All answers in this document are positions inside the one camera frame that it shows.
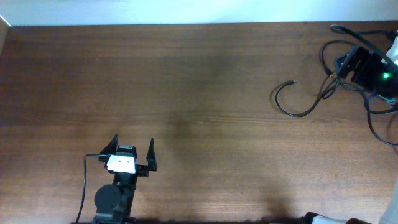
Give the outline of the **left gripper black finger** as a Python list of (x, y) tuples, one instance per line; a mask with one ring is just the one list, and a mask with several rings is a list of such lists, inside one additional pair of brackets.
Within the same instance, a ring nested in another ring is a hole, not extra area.
[(151, 140), (150, 140), (150, 145), (149, 145), (149, 149), (147, 151), (146, 160), (148, 163), (149, 171), (156, 172), (157, 171), (157, 161), (156, 161), (155, 150), (154, 150), (154, 138), (151, 138)]
[(100, 155), (115, 154), (118, 148), (119, 135), (115, 134), (110, 143), (100, 152)]

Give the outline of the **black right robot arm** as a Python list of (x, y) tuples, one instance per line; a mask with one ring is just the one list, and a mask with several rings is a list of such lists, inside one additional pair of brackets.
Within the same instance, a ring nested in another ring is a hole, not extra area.
[(353, 72), (350, 81), (376, 93), (378, 97), (393, 104), (397, 100), (397, 70), (377, 53), (370, 52), (364, 47), (355, 46), (349, 52), (334, 61), (336, 74), (339, 78), (346, 77)]

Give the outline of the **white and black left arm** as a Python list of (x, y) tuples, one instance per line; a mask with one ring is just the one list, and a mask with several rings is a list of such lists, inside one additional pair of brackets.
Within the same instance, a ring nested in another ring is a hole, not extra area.
[(130, 217), (137, 180), (147, 178), (150, 172), (157, 170), (154, 140), (150, 140), (146, 155), (147, 164), (137, 164), (137, 149), (134, 146), (118, 144), (116, 134), (110, 143), (100, 152), (99, 161), (114, 175), (111, 184), (100, 187), (94, 197), (96, 214), (94, 224), (132, 223)]

